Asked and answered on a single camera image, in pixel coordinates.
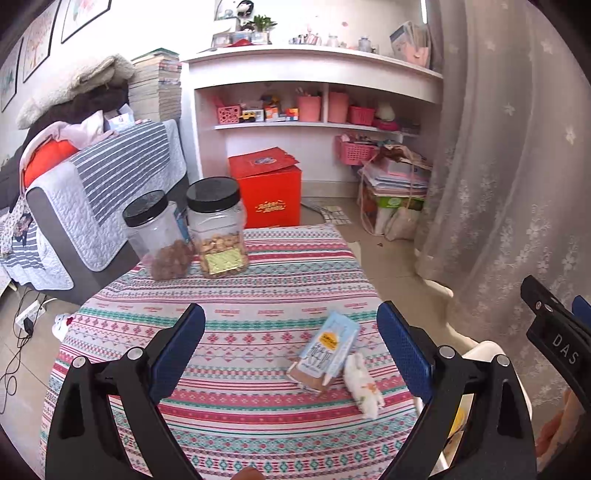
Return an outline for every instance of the pink storage bin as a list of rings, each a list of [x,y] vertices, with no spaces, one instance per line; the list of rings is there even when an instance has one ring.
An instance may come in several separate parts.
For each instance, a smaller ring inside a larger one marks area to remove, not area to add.
[[[339,160],[345,165],[362,165],[371,160],[378,147],[373,145],[360,145],[357,143],[343,142],[340,135],[335,137],[336,150]]]
[[[365,108],[362,106],[349,107],[349,121],[355,125],[367,125],[371,127],[374,121],[375,108]]]
[[[347,93],[329,93],[329,122],[344,124],[347,122],[349,110],[349,95]]]
[[[240,105],[221,106],[217,109],[217,121],[220,124],[237,124],[240,117]]]
[[[322,97],[298,97],[297,107],[300,122],[320,122]]]

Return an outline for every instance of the stack of books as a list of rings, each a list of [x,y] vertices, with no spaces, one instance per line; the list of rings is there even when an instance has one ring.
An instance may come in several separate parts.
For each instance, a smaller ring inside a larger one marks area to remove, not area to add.
[[[178,54],[158,48],[132,60],[129,106],[136,120],[155,122],[181,116],[181,67]]]
[[[363,167],[366,181],[376,196],[424,200],[431,179],[430,167],[384,160]]]

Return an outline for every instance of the sheer curtain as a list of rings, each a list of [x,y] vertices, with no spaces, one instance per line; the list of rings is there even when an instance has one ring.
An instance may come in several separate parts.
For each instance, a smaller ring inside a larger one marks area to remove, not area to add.
[[[591,88],[527,1],[441,0],[430,13],[444,93],[417,272],[453,290],[451,326],[507,351],[546,419],[563,382],[525,337],[519,286],[533,274],[569,308],[590,292]]]

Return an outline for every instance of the toy car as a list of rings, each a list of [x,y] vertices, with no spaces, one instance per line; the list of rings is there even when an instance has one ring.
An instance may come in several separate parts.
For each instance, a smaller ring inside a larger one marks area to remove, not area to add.
[[[256,113],[255,112],[242,112],[242,115],[238,118],[240,123],[244,122],[255,122],[256,121]]]

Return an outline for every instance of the jar of cookies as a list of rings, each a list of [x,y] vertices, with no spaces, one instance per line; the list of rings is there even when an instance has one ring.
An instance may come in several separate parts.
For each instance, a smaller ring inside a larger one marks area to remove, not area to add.
[[[246,212],[238,182],[230,177],[199,180],[187,190],[187,219],[203,276],[243,272],[248,255],[242,232]]]
[[[143,194],[123,210],[127,238],[154,280],[172,280],[187,275],[193,246],[177,205],[166,193]]]

